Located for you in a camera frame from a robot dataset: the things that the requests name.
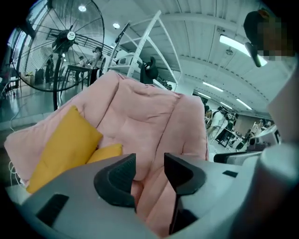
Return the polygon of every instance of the wall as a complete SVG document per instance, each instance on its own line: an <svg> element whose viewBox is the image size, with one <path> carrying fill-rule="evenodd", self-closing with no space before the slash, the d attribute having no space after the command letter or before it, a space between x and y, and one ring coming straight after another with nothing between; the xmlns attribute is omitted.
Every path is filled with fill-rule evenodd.
<svg viewBox="0 0 299 239"><path fill-rule="evenodd" d="M254 118L245 115L239 115L237 122L234 126L235 131L240 132L243 136L245 136L246 132L252 128L254 122L258 123L259 118Z"/></svg>
<svg viewBox="0 0 299 239"><path fill-rule="evenodd" d="M104 44L106 44L107 46L111 46L111 45L115 45L115 39L117 36L115 36L116 34L111 33L110 31L107 31L105 29L105 38L104 38Z"/></svg>
<svg viewBox="0 0 299 239"><path fill-rule="evenodd" d="M221 106L219 103L212 101L210 99L207 101L206 105L208 105L211 110L217 109L219 106Z"/></svg>

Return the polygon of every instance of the fan stand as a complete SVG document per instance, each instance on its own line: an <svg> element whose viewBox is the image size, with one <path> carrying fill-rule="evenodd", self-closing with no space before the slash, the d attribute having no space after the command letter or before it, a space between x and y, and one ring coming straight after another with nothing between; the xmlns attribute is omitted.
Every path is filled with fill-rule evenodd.
<svg viewBox="0 0 299 239"><path fill-rule="evenodd" d="M75 42L76 34L71 31L71 28L70 28L70 30L65 30L58 34L58 36L57 36L58 41L56 42L56 49L53 52L53 53L58 53L58 59L57 59L56 67L55 67L55 71L54 71L54 82L53 82L54 111L58 108L58 105L57 105L57 93L59 92L58 78L59 78L62 54L66 53L73 44L77 44Z"/></svg>
<svg viewBox="0 0 299 239"><path fill-rule="evenodd" d="M56 62L55 72L54 72L54 82L53 82L53 105L54 105L54 111L58 108L57 105L57 85L58 85L58 75L59 75L59 69L60 69L60 63L61 63L61 57L62 55L58 55L58 59Z"/></svg>

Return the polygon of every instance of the pink sofa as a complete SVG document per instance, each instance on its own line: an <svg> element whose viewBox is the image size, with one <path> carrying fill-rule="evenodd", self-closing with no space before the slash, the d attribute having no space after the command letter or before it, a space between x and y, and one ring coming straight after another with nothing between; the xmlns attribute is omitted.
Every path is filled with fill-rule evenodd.
<svg viewBox="0 0 299 239"><path fill-rule="evenodd" d="M99 147L121 143L124 154L136 153L131 193L137 215L157 235L167 236L175 192L164 174L164 153L194 154L208 160L200 98L144 85L109 71L45 120L8 136L5 148L25 183L71 105L103 134Z"/></svg>

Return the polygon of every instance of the white shelf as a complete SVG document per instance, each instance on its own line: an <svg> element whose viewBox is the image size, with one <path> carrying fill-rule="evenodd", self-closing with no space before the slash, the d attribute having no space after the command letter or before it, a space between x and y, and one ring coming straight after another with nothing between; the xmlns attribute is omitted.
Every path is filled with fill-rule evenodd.
<svg viewBox="0 0 299 239"><path fill-rule="evenodd" d="M114 50L118 46L120 46L121 49L125 50L126 52L130 52L130 54L133 54L133 58L130 62L130 65L120 65L120 66L108 66L107 69L109 70L115 70L120 72L121 74L126 74L128 77L135 78L137 80L140 80L140 75L138 76L137 73L140 74L140 65L138 67L139 61L144 61L147 62L152 55L157 56L158 59L156 59L156 66L159 70L159 76L170 82L175 82L178 84L178 81L180 77L182 76L183 72L181 69L180 62L178 60L178 55L176 53L176 50L173 46L172 40L162 23L160 19L161 11L158 11L154 17L150 17L146 20L137 22L137 23L128 23L125 28L122 30L121 34L118 36L119 41L117 42ZM131 29L131 32L136 32L134 31L133 27L135 28L138 26L139 28L139 34L136 33L137 36L131 37L129 36L129 32L126 32L127 29ZM151 30L157 27L160 27L162 31L165 34L165 37L168 39L168 42L172 48L173 53L175 57L169 57L169 52L164 52L162 53L158 46L154 43L154 36L152 38L149 36ZM123 35L125 35L129 41L123 42L120 44L120 41L122 40ZM178 79L174 75L173 71L178 71L180 72L180 76ZM161 83L159 83L157 80L153 80L153 83L155 86L161 88L161 89L166 89Z"/></svg>

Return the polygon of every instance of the table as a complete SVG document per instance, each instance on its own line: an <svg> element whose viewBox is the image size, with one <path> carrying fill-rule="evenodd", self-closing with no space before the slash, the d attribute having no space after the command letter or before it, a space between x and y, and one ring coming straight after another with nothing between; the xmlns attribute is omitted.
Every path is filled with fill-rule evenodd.
<svg viewBox="0 0 299 239"><path fill-rule="evenodd" d="M13 92L13 96L18 94L18 88L20 87L21 94L22 94L22 88L21 88L21 78L20 77L11 77L10 80L7 82L3 82L3 78L0 79L0 98L3 96L3 93L9 94L10 91Z"/></svg>
<svg viewBox="0 0 299 239"><path fill-rule="evenodd" d="M53 85L53 88L54 88L54 91L53 91L54 111L57 109L57 92L60 91L60 96L62 95L62 91L64 90L64 87L66 87L66 83L67 83L67 80L69 78L69 74L71 71L75 71L75 72L87 72L88 71L87 78L88 78L88 85L89 85L90 72L92 71L92 69L77 66L77 65L68 65L61 87L59 87L59 82L54 82L54 85Z"/></svg>
<svg viewBox="0 0 299 239"><path fill-rule="evenodd" d="M233 134L236 138L239 138L241 141L243 140L243 139L240 138L238 135L236 135L234 132L232 132L232 131L230 131L230 130L228 130L228 129L226 129L226 128L224 128L223 130L226 130L226 131L230 132L230 133L228 134L228 135L229 135L228 141L227 141L227 143L226 143L225 145L222 144L219 140L217 140L217 141L218 141L218 144L221 144L223 147L226 148L226 146L228 145L228 142L229 142L230 138L232 137L232 134Z"/></svg>
<svg viewBox="0 0 299 239"><path fill-rule="evenodd" d="M68 66L67 66L66 73L65 73L65 78L64 78L64 81L63 81L62 86L61 86L62 89L63 89L63 87L64 87L64 84L66 84L66 82L67 82L67 80L68 80L68 78L69 78L69 74L70 74L71 71L75 71L76 74L77 74L77 73L84 73L84 72L87 72L87 71L88 71L88 76L87 76L87 78L88 78L88 85L89 85L89 82L90 82L90 72L92 71L92 69L90 69L90 68L86 68L86 67L82 67L82 66L77 66L77 65L68 65Z"/></svg>

